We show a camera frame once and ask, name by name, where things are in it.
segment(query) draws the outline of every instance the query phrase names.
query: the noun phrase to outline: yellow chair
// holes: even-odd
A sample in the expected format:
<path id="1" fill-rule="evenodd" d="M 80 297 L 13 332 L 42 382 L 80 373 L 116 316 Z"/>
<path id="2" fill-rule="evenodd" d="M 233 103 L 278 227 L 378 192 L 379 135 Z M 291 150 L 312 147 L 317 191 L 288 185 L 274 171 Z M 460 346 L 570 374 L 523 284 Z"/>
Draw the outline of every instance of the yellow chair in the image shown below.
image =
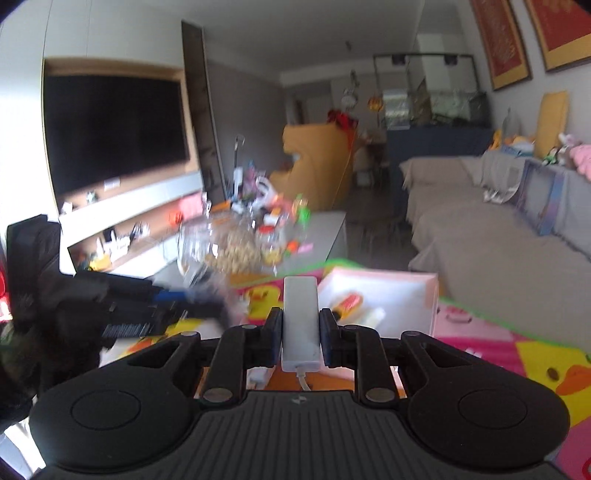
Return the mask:
<path id="1" fill-rule="evenodd" d="M 346 198 L 353 179 L 353 155 L 343 130 L 335 124 L 287 125 L 283 150 L 300 158 L 290 171 L 271 174 L 269 180 L 277 192 L 288 199 L 301 193 L 312 211 L 330 210 Z"/>

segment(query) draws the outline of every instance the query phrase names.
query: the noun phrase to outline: yellow pillow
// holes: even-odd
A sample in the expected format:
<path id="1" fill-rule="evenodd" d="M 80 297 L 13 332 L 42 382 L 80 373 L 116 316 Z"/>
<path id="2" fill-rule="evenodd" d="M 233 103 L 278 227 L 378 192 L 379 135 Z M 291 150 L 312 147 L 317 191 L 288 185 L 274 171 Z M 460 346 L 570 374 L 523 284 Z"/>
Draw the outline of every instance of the yellow pillow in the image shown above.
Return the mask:
<path id="1" fill-rule="evenodd" d="M 569 112 L 569 93 L 545 93 L 540 104 L 538 128 L 535 132 L 534 156 L 544 158 L 553 147 L 560 146 L 558 134 L 566 128 Z"/>

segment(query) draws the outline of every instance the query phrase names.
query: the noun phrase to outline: nuts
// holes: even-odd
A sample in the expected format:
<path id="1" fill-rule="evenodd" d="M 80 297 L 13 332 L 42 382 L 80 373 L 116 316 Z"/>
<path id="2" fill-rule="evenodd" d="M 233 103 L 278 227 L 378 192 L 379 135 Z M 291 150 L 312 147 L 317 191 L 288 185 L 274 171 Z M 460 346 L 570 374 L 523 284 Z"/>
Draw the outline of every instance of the nuts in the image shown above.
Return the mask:
<path id="1" fill-rule="evenodd" d="M 243 237 L 242 232 L 231 232 L 227 247 L 218 246 L 217 255 L 208 253 L 204 262 L 208 267 L 224 273 L 245 273 L 253 271 L 261 263 L 261 252 L 253 241 Z"/>

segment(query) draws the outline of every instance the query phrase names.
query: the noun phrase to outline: television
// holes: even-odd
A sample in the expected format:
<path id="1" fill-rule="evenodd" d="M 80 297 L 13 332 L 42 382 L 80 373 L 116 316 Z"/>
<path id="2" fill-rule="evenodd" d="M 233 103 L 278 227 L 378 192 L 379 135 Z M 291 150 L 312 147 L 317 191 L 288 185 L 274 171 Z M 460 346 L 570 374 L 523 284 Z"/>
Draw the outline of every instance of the television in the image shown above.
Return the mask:
<path id="1" fill-rule="evenodd" d="M 189 159 L 179 82 L 46 76 L 43 114 L 56 197 Z"/>

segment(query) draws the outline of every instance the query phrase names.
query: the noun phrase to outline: framed picture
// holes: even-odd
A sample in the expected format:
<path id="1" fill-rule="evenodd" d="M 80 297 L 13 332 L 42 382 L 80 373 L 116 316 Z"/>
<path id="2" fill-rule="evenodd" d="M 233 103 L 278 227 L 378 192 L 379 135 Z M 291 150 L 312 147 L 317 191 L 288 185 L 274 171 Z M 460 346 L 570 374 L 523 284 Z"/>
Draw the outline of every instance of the framed picture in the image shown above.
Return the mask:
<path id="1" fill-rule="evenodd" d="M 591 15 L 573 0 L 525 0 L 546 71 L 591 59 Z"/>
<path id="2" fill-rule="evenodd" d="M 530 80 L 530 65 L 509 0 L 470 3 L 486 50 L 493 90 Z"/>

